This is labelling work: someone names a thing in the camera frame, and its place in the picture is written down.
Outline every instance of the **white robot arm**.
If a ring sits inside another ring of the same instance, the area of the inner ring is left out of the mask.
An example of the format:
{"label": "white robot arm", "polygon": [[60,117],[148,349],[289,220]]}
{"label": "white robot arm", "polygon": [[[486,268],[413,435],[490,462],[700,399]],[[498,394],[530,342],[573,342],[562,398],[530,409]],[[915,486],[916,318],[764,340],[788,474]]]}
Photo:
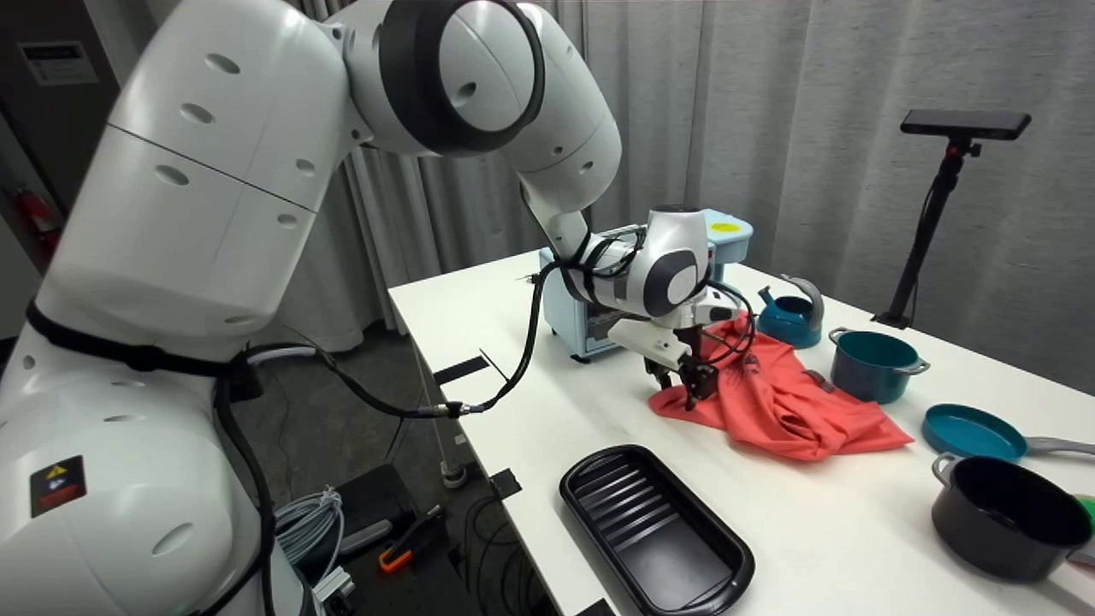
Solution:
{"label": "white robot arm", "polygon": [[[214,432],[214,375],[273,318],[358,144],[501,150],[574,295],[656,336],[712,312],[700,216],[655,216],[639,248],[588,238],[619,129],[540,5],[359,0],[314,22],[184,0],[102,129],[0,382],[4,611],[262,611],[253,579],[234,592],[262,516]],[[282,551],[273,583],[278,611],[310,602]]]}

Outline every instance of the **floor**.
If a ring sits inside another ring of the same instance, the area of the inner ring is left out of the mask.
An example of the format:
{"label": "floor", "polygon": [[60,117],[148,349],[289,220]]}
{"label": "floor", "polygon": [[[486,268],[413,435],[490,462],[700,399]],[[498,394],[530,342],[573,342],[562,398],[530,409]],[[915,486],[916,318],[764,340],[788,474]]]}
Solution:
{"label": "floor", "polygon": [[[371,332],[368,345],[340,361],[395,402],[435,398],[412,340]],[[558,611],[504,514],[492,519],[492,506],[477,506],[486,495],[484,472],[472,465],[468,486],[456,491],[441,486],[432,422],[376,414],[314,361],[265,365],[262,378],[267,394],[240,402],[238,418],[278,503],[395,462],[423,508],[447,503],[456,564],[480,611]]]}

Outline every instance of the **red towel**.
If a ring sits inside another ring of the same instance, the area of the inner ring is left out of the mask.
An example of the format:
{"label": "red towel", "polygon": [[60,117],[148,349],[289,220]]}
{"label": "red towel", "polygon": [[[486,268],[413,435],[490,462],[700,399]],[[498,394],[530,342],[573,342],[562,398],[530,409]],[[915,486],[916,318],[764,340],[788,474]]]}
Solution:
{"label": "red towel", "polygon": [[888,451],[912,437],[880,402],[822,387],[781,340],[758,332],[748,358],[732,358],[742,322],[725,322],[704,340],[704,354],[719,365],[719,389],[686,406],[686,387],[656,389],[652,406],[664,418],[700,422],[732,440],[796,462],[822,462],[839,451]]}

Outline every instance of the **black stand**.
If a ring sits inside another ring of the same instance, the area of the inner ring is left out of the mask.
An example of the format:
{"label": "black stand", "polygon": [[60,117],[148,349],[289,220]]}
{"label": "black stand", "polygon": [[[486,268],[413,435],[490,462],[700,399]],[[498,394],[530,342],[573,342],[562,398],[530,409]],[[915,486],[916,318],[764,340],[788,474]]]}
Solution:
{"label": "black stand", "polygon": [[906,304],[912,304],[912,295],[916,286],[916,277],[920,277],[920,268],[926,268],[926,255],[932,248],[932,238],[935,238],[935,227],[958,184],[958,172],[963,172],[963,160],[964,156],[980,156],[984,147],[972,144],[970,138],[953,138],[948,140],[948,152],[944,160],[937,163],[937,174],[928,188],[928,206],[926,206],[926,216],[920,216],[920,227],[916,227],[916,238],[915,238],[915,248],[904,263],[904,275],[899,275],[899,285],[894,292],[894,300],[888,312],[878,313],[878,322],[888,322],[888,325],[897,325],[897,328],[906,328],[915,318],[906,313]]}

